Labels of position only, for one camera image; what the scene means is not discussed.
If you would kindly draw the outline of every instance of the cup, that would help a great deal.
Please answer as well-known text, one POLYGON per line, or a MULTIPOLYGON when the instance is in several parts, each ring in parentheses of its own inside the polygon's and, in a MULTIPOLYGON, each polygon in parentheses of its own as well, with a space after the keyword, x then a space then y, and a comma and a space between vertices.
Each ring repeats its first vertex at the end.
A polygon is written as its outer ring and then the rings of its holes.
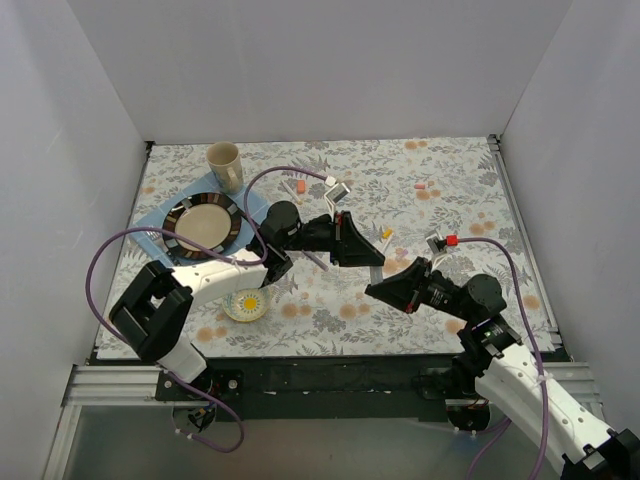
POLYGON ((242 190, 242 162, 238 146, 231 142, 217 142, 207 148, 207 163, 224 193, 242 190))

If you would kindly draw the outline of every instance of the small object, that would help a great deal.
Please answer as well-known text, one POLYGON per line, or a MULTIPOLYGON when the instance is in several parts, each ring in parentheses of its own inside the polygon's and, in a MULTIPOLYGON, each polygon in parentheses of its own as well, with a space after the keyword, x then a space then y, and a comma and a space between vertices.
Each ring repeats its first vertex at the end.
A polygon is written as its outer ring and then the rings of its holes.
POLYGON ((222 309, 236 322, 248 323, 269 310, 271 295, 267 288, 251 288, 234 292, 222 299, 222 309))
POLYGON ((231 142, 214 143, 207 149, 206 157, 223 192, 234 194, 242 190, 244 178, 237 145, 231 142))
MULTIPOLYGON (((230 247, 242 226, 238 205, 220 192, 203 192, 180 200, 169 211, 162 228, 222 253, 230 247)), ((170 252, 189 260, 210 258, 206 253, 175 238, 163 235, 170 252)))
POLYGON ((147 237, 149 237, 149 240, 151 240, 156 247, 162 250, 162 252, 167 257, 169 257, 169 260, 171 260, 171 263, 173 263, 176 266, 180 265, 180 261, 176 258, 173 252, 169 250, 169 247, 167 247, 167 245, 164 243, 164 239, 162 238, 162 234, 160 232, 144 232, 144 233, 147 237))
POLYGON ((336 203, 346 197, 349 193, 351 193, 351 190, 349 190, 349 187, 345 183, 334 183, 334 185, 325 192, 324 201, 327 204, 327 208, 329 209, 329 215, 331 215, 332 217, 334 216, 336 211, 336 203))
POLYGON ((282 183, 282 186, 284 187, 284 189, 287 192, 289 192, 289 195, 291 195, 291 198, 293 198, 293 201, 296 202, 298 205, 302 205, 302 200, 300 200, 300 197, 296 195, 296 192, 294 192, 293 189, 289 185, 287 185, 287 182, 283 180, 280 183, 282 183))
POLYGON ((307 257, 309 260, 311 260, 313 263, 318 265, 325 272, 329 271, 329 267, 327 267, 327 265, 322 260, 320 260, 318 257, 316 257, 313 253, 311 253, 311 252, 302 252, 302 254, 305 257, 307 257))
POLYGON ((391 244, 391 239, 393 238, 393 232, 391 232, 391 235, 389 235, 387 237, 387 239, 384 242, 384 245, 382 245, 382 254, 384 255, 387 252, 387 248, 389 248, 389 245, 391 244))

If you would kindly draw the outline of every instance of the black base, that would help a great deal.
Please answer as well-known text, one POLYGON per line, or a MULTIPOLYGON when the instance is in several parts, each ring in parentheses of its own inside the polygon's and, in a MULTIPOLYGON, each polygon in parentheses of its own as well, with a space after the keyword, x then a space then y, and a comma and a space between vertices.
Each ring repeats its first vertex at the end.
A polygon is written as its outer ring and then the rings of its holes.
MULTIPOLYGON (((452 359, 453 355, 444 354, 247 357, 210 359, 208 363, 220 372, 221 385, 228 384, 228 372, 242 372, 237 395, 224 401, 244 419, 418 418, 446 422, 444 399, 466 398, 447 385, 446 375, 440 378, 452 359), (427 382, 422 381, 425 375, 427 382)), ((543 360, 570 361, 563 349, 544 353, 543 360)), ((101 361, 94 353, 89 364, 141 363, 101 361)), ((165 381, 160 375, 158 400, 190 398, 182 389, 165 388, 165 381)), ((230 417, 221 414, 219 420, 230 417)))

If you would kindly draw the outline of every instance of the floral tablecloth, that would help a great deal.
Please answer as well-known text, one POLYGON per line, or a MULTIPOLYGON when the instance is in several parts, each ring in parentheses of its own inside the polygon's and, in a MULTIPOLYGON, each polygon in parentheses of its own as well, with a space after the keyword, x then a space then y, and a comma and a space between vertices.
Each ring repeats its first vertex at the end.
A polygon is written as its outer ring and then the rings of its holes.
MULTIPOLYGON (((154 146, 132 221, 205 175, 206 148, 154 146)), ((385 276, 401 271, 416 256, 430 256, 424 237, 434 228, 442 234, 499 240, 514 255, 538 344, 543 350, 553 349, 548 315, 485 138, 253 143, 239 148, 247 179, 271 166, 297 165, 346 181, 352 193, 339 207, 352 212, 360 232, 378 246, 387 228, 395 232, 385 276), (426 189, 415 190, 416 183, 426 184, 426 189)), ((270 203, 289 199, 280 184, 283 179, 295 188, 295 176, 275 173, 258 181, 255 189, 270 203)), ((304 204, 299 207, 303 221, 326 212, 324 191, 322 183, 307 180, 304 204)), ((135 242, 129 240, 123 248, 107 311, 148 261, 135 242)), ((462 321, 424 306, 408 315, 365 296, 368 268, 330 266, 324 272, 301 254, 292 257, 294 267, 269 287, 272 305, 260 320, 236 323, 224 314, 219 301, 193 310, 184 331, 194 345, 209 357, 461 351, 455 333, 462 321)), ((320 257, 328 263, 328 254, 320 257)), ((526 337, 508 265, 497 249, 461 245, 439 268, 459 284, 477 272, 497 277, 509 305, 504 316, 526 337)), ((97 343, 100 359, 136 358, 106 331, 100 332, 97 343)))

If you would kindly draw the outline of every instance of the purple cable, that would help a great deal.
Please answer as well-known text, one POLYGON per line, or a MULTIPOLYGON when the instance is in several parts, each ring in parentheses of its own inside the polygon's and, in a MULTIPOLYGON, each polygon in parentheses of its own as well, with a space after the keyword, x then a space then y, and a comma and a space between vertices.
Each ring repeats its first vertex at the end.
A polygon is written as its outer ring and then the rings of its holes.
POLYGON ((493 447, 493 445, 495 445, 495 443, 498 440, 500 440, 500 437, 504 435, 504 432, 507 431, 507 429, 509 428, 509 425, 511 425, 511 420, 507 419, 507 421, 502 426, 502 429, 496 434, 496 436, 493 437, 491 440, 489 440, 489 442, 484 447, 482 447, 482 449, 476 454, 476 456, 473 457, 473 460, 471 461, 471 465, 469 466, 469 470, 467 470, 467 476, 465 477, 465 480, 471 480, 471 477, 473 476, 473 471, 476 469, 476 466, 480 462, 480 459, 482 458, 482 456, 491 447, 493 447))
MULTIPOLYGON (((262 239, 262 237, 260 236, 260 233, 258 232, 258 226, 256 225, 255 221, 253 220, 253 218, 251 217, 251 214, 249 212, 249 191, 251 190, 251 187, 253 187, 253 185, 256 183, 256 181, 263 177, 264 175, 266 175, 267 173, 270 172, 275 172, 278 170, 289 170, 289 171, 294 171, 294 172, 299 172, 305 175, 309 175, 311 177, 315 177, 318 178, 322 181, 326 180, 326 176, 325 175, 320 175, 319 173, 315 173, 312 172, 310 170, 306 170, 304 168, 298 168, 298 167, 289 167, 289 166, 282 166, 282 167, 272 167, 272 168, 268 168, 267 170, 264 170, 262 172, 260 172, 258 175, 256 175, 251 182, 249 182, 249 184, 247 185, 247 189, 244 192, 244 211, 245 214, 247 216, 247 221, 249 222, 249 226, 251 227, 251 229, 254 231, 256 238, 258 239, 258 241, 260 242, 260 245, 262 246, 262 257, 259 260, 252 260, 252 261, 247 261, 247 260, 235 260, 234 258, 231 257, 226 257, 224 255, 220 255, 217 252, 214 252, 213 250, 209 250, 208 248, 193 242, 191 240, 189 240, 186 237, 183 237, 182 235, 178 235, 177 233, 173 233, 170 232, 168 230, 164 230, 162 228, 156 228, 156 227, 132 227, 132 228, 127 228, 125 230, 122 230, 121 232, 118 232, 114 235, 112 235, 111 237, 109 237, 102 245, 100 245, 100 248, 98 248, 98 250, 96 251, 95 255, 93 256, 93 258, 91 259, 91 262, 89 263, 89 268, 87 268, 87 276, 85 279, 85 283, 84 283, 84 291, 85 291, 85 295, 87 297, 87 303, 89 304, 89 308, 91 309, 91 312, 93 313, 93 315, 98 319, 98 321, 100 322, 100 324, 107 329, 107 331, 109 333, 111 333, 111 335, 113 335, 114 337, 116 337, 118 340, 127 343, 126 339, 120 334, 120 332, 118 332, 115 328, 113 328, 111 325, 109 325, 109 323, 105 320, 105 318, 102 316, 102 314, 100 313, 100 311, 98 310, 98 307, 96 306, 94 300, 93 300, 93 296, 91 295, 91 278, 93 277, 93 271, 95 270, 96 264, 98 263, 98 260, 100 259, 100 256, 104 253, 104 251, 107 249, 107 247, 109 245, 111 245, 114 241, 116 241, 118 238, 124 237, 125 235, 128 235, 130 233, 136 233, 136 232, 158 232, 158 233, 162 233, 163 235, 166 235, 168 237, 171 238, 175 238, 176 240, 180 240, 181 242, 184 242, 188 245, 191 245, 192 247, 197 248, 198 250, 203 251, 204 253, 206 253, 207 255, 226 262, 226 263, 235 263, 237 265, 243 266, 243 267, 249 267, 249 266, 253 266, 253 265, 261 265, 262 263, 264 263, 264 261, 267 259, 267 246, 264 243, 264 240, 262 239)), ((209 400, 210 402, 215 403, 217 406, 219 406, 220 408, 222 408, 223 410, 225 410, 226 412, 228 412, 233 419, 238 423, 238 426, 240 427, 240 440, 238 440, 238 442, 232 446, 232 447, 221 447, 220 445, 216 445, 215 443, 207 440, 204 437, 200 437, 199 435, 192 435, 192 438, 200 443, 203 443, 205 445, 207 445, 208 447, 218 451, 218 452, 222 452, 222 453, 229 453, 229 452, 233 452, 234 450, 236 450, 238 447, 240 447, 240 445, 242 444, 242 442, 244 441, 244 426, 242 425, 242 420, 240 419, 240 417, 238 416, 238 414, 236 412, 233 411, 233 409, 231 407, 229 407, 228 405, 226 405, 224 402, 212 397, 211 395, 208 395, 207 393, 198 390, 197 388, 192 387, 191 385, 189 385, 188 383, 185 383, 184 381, 182 381, 181 379, 179 379, 175 374, 173 374, 172 372, 169 372, 169 375, 171 375, 173 377, 173 379, 182 387, 186 388, 187 390, 195 393, 196 395, 201 396, 202 398, 205 398, 207 400, 209 400)))
POLYGON ((234 450, 237 450, 240 445, 242 445, 242 442, 244 442, 244 425, 242 424, 242 420, 240 419, 240 417, 238 416, 238 414, 236 412, 233 411, 233 409, 231 407, 229 407, 226 403, 218 400, 217 398, 204 393, 200 390, 198 390, 197 388, 192 387, 191 385, 189 385, 188 383, 182 381, 180 378, 178 378, 177 375, 175 375, 174 373, 169 372, 169 376, 171 378, 173 378, 173 380, 180 385, 182 388, 185 388, 187 390, 189 390, 190 392, 195 393, 196 395, 199 395, 200 397, 204 398, 205 400, 208 400, 209 402, 215 403, 218 407, 222 408, 225 412, 227 412, 229 415, 231 415, 231 417, 235 420, 235 422, 238 424, 238 428, 240 428, 240 438, 238 439, 238 441, 236 442, 235 445, 231 446, 231 447, 221 447, 220 445, 217 445, 216 443, 213 443, 211 440, 208 440, 204 437, 201 437, 200 435, 194 435, 194 434, 189 434, 188 432, 185 432, 184 430, 181 430, 178 428, 178 430, 180 430, 180 433, 184 434, 184 435, 191 435, 191 438, 193 438, 194 440, 205 444, 207 447, 212 448, 213 450, 215 450, 216 452, 220 452, 220 453, 231 453, 234 450))
MULTIPOLYGON (((492 238, 486 237, 476 237, 476 238, 460 238, 458 239, 459 243, 472 243, 472 242, 484 242, 490 243, 494 245, 504 253, 505 257, 507 257, 507 262, 509 262, 509 268, 511 269, 511 275, 513 277, 513 289, 516 293, 516 299, 518 300, 518 307, 520 308, 520 315, 522 315, 522 322, 524 323, 524 328, 527 330, 527 335, 529 336, 529 340, 531 341, 531 346, 533 347, 533 356, 536 359, 536 368, 538 370, 538 375, 544 375, 544 366, 542 365, 542 354, 540 353, 540 348, 538 348, 538 342, 536 342, 535 337, 533 336, 533 330, 531 329, 531 325, 529 325, 529 319, 527 318, 527 312, 524 308, 524 303, 522 302, 522 294, 520 292, 520 284, 518 283, 518 272, 516 270, 516 265, 513 262, 513 258, 509 254, 509 251, 496 240, 492 238)), ((529 474, 529 480, 535 480, 538 477, 538 473, 542 469, 542 464, 544 463, 544 457, 547 452, 547 439, 549 438, 549 393, 547 392, 547 384, 546 382, 540 383, 540 390, 542 391, 542 435, 540 438, 540 448, 538 449, 538 456, 536 458, 536 463, 533 466, 533 470, 529 474)), ((502 435, 504 431, 500 432, 497 437, 502 435)), ((487 449, 493 445, 495 442, 492 441, 487 444, 479 453, 474 462, 472 462, 469 467, 469 471, 467 472, 467 479, 471 478, 473 474, 473 469, 475 465, 477 465, 477 460, 480 459, 482 454, 487 451, 487 449)))

